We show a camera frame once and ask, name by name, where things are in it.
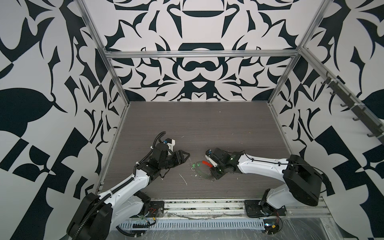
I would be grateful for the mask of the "red key tag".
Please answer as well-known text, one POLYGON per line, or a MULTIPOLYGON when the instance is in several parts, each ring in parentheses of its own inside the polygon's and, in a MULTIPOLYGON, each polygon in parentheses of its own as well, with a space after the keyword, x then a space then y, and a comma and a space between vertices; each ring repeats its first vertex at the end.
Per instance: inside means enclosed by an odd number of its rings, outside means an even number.
POLYGON ((213 167, 213 165, 210 162, 207 162, 207 161, 202 161, 202 164, 208 166, 209 168, 213 167))

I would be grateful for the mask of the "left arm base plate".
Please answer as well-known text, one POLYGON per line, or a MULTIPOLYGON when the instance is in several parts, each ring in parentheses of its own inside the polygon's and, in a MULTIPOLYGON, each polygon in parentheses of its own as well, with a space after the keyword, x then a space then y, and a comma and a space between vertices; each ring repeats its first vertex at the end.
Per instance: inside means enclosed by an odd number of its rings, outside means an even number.
POLYGON ((164 213, 165 202, 164 201, 150 201, 143 205, 141 215, 145 217, 157 217, 164 213))

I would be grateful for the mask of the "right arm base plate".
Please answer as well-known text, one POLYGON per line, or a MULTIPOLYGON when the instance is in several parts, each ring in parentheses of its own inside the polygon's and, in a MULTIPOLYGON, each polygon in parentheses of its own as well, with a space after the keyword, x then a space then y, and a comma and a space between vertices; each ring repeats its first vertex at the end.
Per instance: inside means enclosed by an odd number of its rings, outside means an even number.
POLYGON ((267 203, 260 204, 261 200, 245 200, 245 211, 249 218, 263 218, 272 216, 286 216, 285 206, 275 209, 267 203))

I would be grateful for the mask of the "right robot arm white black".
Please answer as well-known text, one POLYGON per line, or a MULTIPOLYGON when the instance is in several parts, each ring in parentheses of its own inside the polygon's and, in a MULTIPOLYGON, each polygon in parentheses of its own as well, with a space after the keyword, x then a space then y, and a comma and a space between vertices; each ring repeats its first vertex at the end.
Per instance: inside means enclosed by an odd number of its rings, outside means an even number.
POLYGON ((207 150, 211 175, 219 180, 225 174, 255 174, 270 177, 283 184, 265 190, 259 201, 245 201, 249 218, 276 216, 287 205, 300 203, 316 207, 319 203, 326 174, 312 167, 298 155, 285 159, 270 159, 251 156, 244 151, 226 152, 219 148, 207 150))

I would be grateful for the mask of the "green key tag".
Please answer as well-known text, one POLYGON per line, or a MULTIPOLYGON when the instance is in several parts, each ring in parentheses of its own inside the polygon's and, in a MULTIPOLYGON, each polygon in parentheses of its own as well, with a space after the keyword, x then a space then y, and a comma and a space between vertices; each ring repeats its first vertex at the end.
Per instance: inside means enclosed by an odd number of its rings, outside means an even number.
POLYGON ((194 163, 192 165, 192 169, 194 170, 194 169, 198 168, 200 165, 201 165, 200 163, 194 163))

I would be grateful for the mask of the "large wire keyring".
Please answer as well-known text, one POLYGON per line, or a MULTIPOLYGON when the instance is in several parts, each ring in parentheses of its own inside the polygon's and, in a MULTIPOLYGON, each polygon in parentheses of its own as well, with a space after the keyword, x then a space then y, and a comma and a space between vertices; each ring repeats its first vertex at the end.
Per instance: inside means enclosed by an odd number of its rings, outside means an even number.
POLYGON ((196 163, 200 163, 201 164, 198 168, 196 168, 194 170, 191 167, 191 170, 196 173, 196 176, 199 177, 200 179, 206 179, 206 180, 213 181, 214 177, 212 176, 212 174, 210 172, 211 168, 209 168, 208 166, 202 164, 202 161, 199 161, 199 162, 196 162, 196 163))

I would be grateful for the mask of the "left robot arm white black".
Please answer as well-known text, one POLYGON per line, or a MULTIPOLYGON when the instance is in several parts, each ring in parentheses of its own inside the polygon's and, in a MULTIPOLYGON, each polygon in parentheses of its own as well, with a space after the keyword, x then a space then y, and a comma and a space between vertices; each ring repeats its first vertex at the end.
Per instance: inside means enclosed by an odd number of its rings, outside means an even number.
POLYGON ((165 131, 159 133, 150 151, 134 165, 133 173, 111 189, 98 195, 87 194, 67 228, 73 240, 105 240, 120 224, 130 217, 145 216, 149 212, 151 198, 141 190, 157 178, 163 179, 163 170, 184 164, 190 153, 174 150, 176 141, 162 140, 165 131))

